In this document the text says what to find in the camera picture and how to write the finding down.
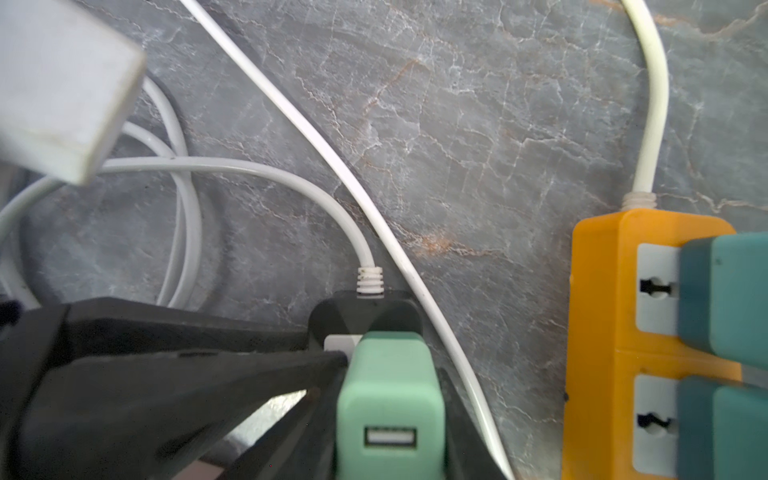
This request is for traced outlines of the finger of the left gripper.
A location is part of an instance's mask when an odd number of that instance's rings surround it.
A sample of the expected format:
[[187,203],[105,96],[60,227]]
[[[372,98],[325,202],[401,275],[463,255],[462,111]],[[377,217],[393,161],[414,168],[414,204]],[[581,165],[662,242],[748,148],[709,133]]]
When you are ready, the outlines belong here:
[[304,330],[99,298],[1,306],[1,475],[170,479],[274,397],[340,392]]

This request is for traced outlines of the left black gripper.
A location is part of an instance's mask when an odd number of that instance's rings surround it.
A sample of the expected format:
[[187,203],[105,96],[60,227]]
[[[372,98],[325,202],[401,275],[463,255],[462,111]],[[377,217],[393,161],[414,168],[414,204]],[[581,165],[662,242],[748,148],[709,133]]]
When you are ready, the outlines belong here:
[[1,4],[1,159],[74,185],[112,151],[147,56],[72,1]]

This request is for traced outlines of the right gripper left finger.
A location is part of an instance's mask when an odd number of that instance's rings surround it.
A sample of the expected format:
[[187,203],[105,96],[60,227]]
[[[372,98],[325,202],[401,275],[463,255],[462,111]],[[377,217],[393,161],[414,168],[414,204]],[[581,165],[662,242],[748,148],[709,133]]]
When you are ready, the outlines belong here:
[[311,392],[246,450],[221,479],[332,479],[336,391]]

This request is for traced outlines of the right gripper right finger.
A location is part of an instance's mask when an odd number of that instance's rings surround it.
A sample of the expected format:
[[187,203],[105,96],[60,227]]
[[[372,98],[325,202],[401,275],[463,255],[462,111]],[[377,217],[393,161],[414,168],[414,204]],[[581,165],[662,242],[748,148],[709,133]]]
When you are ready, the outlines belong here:
[[445,403],[446,478],[504,480],[449,374],[438,368],[437,375]]

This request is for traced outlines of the green USB charger plug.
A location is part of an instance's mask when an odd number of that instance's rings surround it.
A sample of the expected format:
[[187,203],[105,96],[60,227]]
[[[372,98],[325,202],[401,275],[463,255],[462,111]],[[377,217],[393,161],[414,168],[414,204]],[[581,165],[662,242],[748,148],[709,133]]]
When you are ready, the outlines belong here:
[[443,479],[446,407],[432,355],[414,332],[370,332],[336,408],[338,479]]

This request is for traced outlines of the black power strip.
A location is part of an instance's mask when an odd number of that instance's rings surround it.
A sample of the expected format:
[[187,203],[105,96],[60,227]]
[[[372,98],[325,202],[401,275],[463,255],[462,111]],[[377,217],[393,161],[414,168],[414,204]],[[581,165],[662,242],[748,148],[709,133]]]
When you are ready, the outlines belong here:
[[423,338],[423,315],[413,297],[404,292],[379,296],[339,292],[319,303],[309,317],[313,344],[343,352],[349,366],[356,346],[370,332],[414,332]]

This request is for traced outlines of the orange power strip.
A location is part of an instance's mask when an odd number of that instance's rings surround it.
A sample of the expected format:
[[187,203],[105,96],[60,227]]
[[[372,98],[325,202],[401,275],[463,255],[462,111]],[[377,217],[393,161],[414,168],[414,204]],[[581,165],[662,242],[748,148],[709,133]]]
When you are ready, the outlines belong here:
[[638,248],[681,247],[731,235],[717,217],[634,209],[592,217],[573,231],[562,476],[641,479],[633,464],[634,384],[639,374],[739,380],[739,363],[636,326]]

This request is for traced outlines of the teal charger plug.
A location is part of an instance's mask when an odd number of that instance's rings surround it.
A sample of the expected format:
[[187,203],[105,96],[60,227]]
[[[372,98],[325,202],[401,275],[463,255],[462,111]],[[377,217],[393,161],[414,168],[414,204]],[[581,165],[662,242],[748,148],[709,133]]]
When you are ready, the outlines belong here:
[[767,368],[767,234],[691,240],[680,250],[678,336],[691,348]]
[[679,479],[767,477],[767,391],[689,376],[678,385]]

